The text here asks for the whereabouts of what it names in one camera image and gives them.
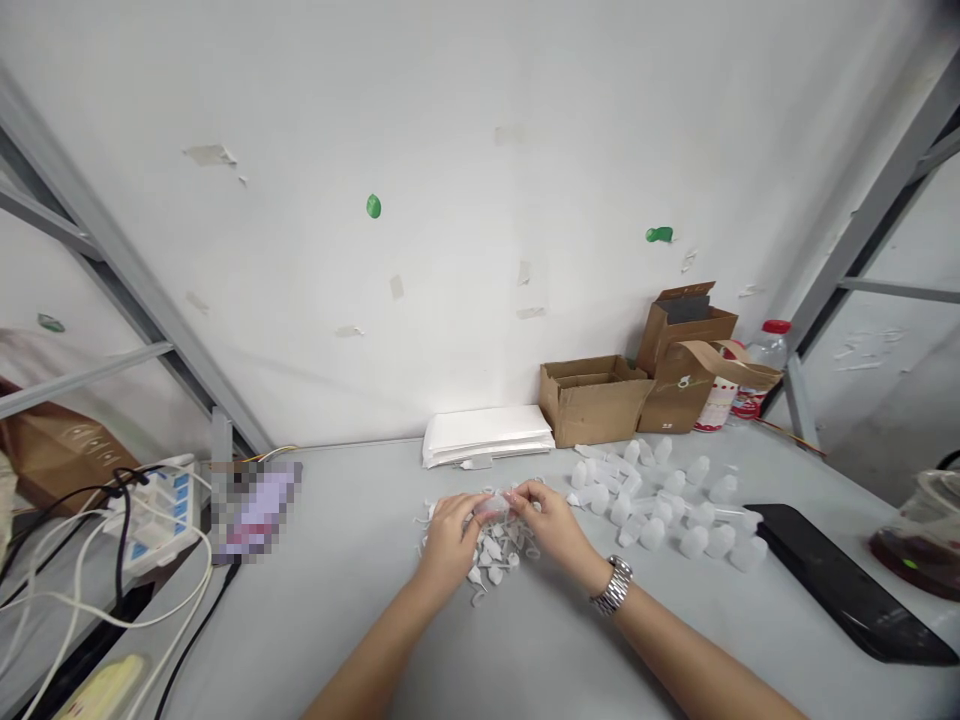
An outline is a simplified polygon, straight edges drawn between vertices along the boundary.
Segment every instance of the gray table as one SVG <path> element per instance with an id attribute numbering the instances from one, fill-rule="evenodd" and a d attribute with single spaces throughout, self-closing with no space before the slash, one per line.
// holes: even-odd
<path id="1" fill-rule="evenodd" d="M 8 581 L 4 583 L 4 598 L 13 592 L 20 578 L 26 573 L 34 548 L 43 536 L 61 521 L 62 518 L 58 518 L 46 523 L 43 529 L 28 538 L 10 570 Z M 77 555 L 84 540 L 99 524 L 98 518 L 84 524 L 70 543 L 50 561 L 43 572 L 37 575 L 37 590 L 53 590 L 65 595 L 73 594 L 73 571 Z M 69 532 L 64 530 L 52 542 L 47 543 L 45 554 L 53 550 Z M 117 566 L 117 539 L 101 533 L 91 541 L 85 560 L 81 585 L 83 601 L 109 610 L 113 607 L 116 598 L 113 577 Z M 134 581 L 135 578 L 124 578 L 124 592 L 133 586 Z M 34 600 L 32 605 L 30 616 L 20 637 L 19 655 L 5 675 L 0 678 L 0 718 L 3 720 L 12 716 L 24 699 L 29 698 L 39 688 L 50 664 L 56 657 L 60 643 L 63 642 L 63 636 L 73 612 L 53 598 L 39 598 Z M 20 609 L 0 613 L 0 664 L 13 640 L 17 624 L 20 622 L 20 613 L 24 607 L 25 605 L 21 605 Z M 99 622 L 100 620 L 93 615 L 80 613 L 70 652 L 73 652 Z"/>
<path id="2" fill-rule="evenodd" d="M 881 585 L 960 650 L 960 604 L 930 596 L 883 568 L 864 541 L 893 509 L 813 457 L 758 427 L 674 437 L 671 464 L 711 457 L 739 467 L 737 501 L 801 510 Z M 492 470 L 422 470 L 420 442 L 303 451 L 303 489 L 279 545 L 244 567 L 185 666 L 168 718 L 297 718 L 410 577 L 423 500 L 534 475 L 567 490 L 572 451 L 496 461 Z M 960 669 L 884 665 L 856 647 L 772 557 L 743 575 L 727 561 L 692 562 L 676 539 L 656 553 L 619 548 L 615 528 L 579 516 L 604 553 L 620 552 L 636 580 L 813 718 L 936 718 L 960 708 Z M 149 613 L 175 604 L 199 578 L 194 552 Z M 222 582 L 218 570 L 203 608 Z M 524 560 L 479 609 L 463 587 L 417 647 L 397 692 L 400 718 L 664 718 L 680 713 L 626 643 L 595 616 L 551 561 Z M 194 621 L 199 623 L 204 612 Z M 166 649 L 182 620 L 128 632 L 110 658 Z M 163 682 L 141 717 L 152 717 Z"/>

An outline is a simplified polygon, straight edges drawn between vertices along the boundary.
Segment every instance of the gray metal rack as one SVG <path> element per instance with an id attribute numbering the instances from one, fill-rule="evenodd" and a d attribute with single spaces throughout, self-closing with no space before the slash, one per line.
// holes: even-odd
<path id="1" fill-rule="evenodd" d="M 213 460 L 272 444 L 213 359 L 87 186 L 43 120 L 0 68 L 0 208 L 59 241 L 110 298 L 145 347 L 0 398 L 0 418 L 158 358 L 210 416 Z"/>
<path id="2" fill-rule="evenodd" d="M 862 277 L 937 168 L 960 152 L 958 107 L 960 50 L 910 123 L 791 320 L 793 327 L 788 342 L 796 351 L 787 361 L 783 391 L 794 433 L 808 443 L 819 445 L 801 359 L 836 318 L 850 293 L 872 292 L 960 303 L 960 291 Z M 776 397 L 777 393 L 770 394 L 765 409 L 771 407 Z"/>

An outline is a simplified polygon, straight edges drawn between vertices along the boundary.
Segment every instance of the label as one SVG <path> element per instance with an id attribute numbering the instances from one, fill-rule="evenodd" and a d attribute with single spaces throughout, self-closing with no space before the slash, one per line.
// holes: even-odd
<path id="1" fill-rule="evenodd" d="M 753 388 L 742 387 L 737 391 L 737 396 L 733 399 L 733 406 L 730 408 L 736 417 L 743 420 L 753 420 L 760 416 L 760 405 L 767 396 L 767 391 L 754 390 Z"/>

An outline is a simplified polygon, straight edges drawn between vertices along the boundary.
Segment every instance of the wristwatch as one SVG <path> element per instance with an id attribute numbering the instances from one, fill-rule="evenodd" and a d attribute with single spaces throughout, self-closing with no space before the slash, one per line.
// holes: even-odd
<path id="1" fill-rule="evenodd" d="M 613 565 L 613 577 L 610 578 L 606 590 L 590 598 L 590 604 L 604 617 L 613 615 L 623 605 L 623 601 L 627 599 L 627 588 L 633 578 L 633 568 L 619 555 L 611 555 L 607 562 Z"/>

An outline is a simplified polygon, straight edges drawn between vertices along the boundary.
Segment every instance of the red bottle cap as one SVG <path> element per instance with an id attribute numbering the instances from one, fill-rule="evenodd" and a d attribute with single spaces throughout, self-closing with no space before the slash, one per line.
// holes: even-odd
<path id="1" fill-rule="evenodd" d="M 790 322 L 787 320 L 767 320 L 763 324 L 763 331 L 774 335 L 786 335 L 790 332 Z"/>

